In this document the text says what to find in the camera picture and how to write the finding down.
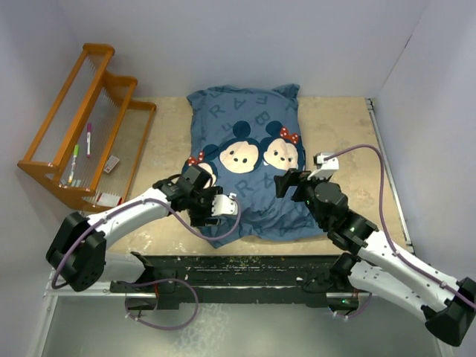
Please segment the blue cartoon print pillowcase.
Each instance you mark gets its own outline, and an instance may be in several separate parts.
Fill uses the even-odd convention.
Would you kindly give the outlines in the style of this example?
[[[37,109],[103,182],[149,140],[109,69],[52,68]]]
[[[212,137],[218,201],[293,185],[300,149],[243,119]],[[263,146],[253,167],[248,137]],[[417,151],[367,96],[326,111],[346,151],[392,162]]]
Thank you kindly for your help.
[[[272,242],[320,236],[323,231],[294,188],[276,197],[275,176],[304,170],[306,152],[298,123],[299,85],[274,89],[214,86],[187,96],[193,110],[191,151],[183,168],[207,170],[214,186],[234,193],[241,218],[199,230],[220,248],[248,236]]]

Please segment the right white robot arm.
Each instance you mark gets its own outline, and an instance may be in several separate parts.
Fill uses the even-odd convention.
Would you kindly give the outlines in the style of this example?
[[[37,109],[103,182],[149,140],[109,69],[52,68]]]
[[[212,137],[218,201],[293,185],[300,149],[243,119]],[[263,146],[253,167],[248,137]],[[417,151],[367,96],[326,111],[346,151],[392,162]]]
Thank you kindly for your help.
[[[343,251],[331,272],[339,291],[351,287],[378,295],[421,320],[442,342],[459,347],[475,319],[475,282],[458,280],[423,262],[351,210],[338,184],[288,170],[275,176],[276,195],[302,202],[332,243]]]

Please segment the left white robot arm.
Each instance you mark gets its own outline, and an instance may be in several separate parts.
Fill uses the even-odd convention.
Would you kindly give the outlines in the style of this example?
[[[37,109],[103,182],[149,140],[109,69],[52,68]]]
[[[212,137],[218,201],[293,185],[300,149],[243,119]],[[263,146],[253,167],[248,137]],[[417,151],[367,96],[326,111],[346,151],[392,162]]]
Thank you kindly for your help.
[[[211,184],[212,176],[199,166],[188,167],[154,183],[141,195],[101,213],[70,213],[61,223],[45,259],[54,268],[52,289],[70,286],[81,292],[96,283],[106,266],[106,252],[119,239],[152,221],[190,215],[189,230],[215,225],[221,216],[239,212],[233,196]]]

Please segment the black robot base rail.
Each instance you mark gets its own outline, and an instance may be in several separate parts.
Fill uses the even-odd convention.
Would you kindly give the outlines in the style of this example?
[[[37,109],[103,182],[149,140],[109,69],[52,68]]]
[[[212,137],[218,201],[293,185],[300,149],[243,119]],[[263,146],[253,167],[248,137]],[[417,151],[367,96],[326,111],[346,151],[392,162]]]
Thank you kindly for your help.
[[[145,256],[145,272],[114,293],[159,309],[198,301],[225,304],[299,304],[341,312],[357,310],[366,292],[339,275],[336,255]]]

